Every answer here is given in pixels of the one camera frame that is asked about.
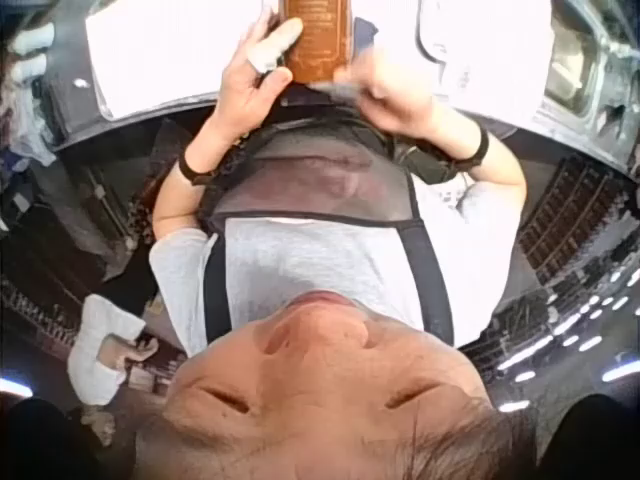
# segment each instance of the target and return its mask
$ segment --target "hair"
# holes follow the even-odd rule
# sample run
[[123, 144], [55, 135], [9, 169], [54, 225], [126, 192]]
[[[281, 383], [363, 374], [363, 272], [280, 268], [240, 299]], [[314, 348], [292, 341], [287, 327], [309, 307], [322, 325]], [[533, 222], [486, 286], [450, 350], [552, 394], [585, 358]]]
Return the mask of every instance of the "hair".
[[[173, 478], [161, 459], [189, 455], [188, 466], [180, 469], [180, 480], [207, 478], [212, 464], [219, 469], [216, 478], [235, 480], [224, 465], [211, 461], [216, 449], [225, 448], [225, 440], [213, 442], [187, 439], [156, 416], [138, 431], [133, 479]], [[492, 412], [440, 436], [414, 431], [413, 438], [395, 447], [396, 456], [390, 463], [397, 466], [401, 462], [400, 476], [387, 474], [383, 480], [527, 480], [533, 478], [537, 463], [535, 419], [524, 412]], [[357, 478], [354, 473], [357, 475], [345, 472], [344, 478]]]

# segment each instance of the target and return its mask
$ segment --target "bottle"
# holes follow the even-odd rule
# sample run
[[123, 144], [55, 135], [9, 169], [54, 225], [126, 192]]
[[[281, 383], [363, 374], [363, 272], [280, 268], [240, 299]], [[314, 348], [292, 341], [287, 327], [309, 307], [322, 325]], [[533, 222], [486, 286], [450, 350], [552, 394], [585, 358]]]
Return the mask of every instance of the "bottle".
[[282, 20], [298, 17], [304, 30], [286, 66], [297, 83], [331, 82], [353, 52], [351, 0], [280, 0]]

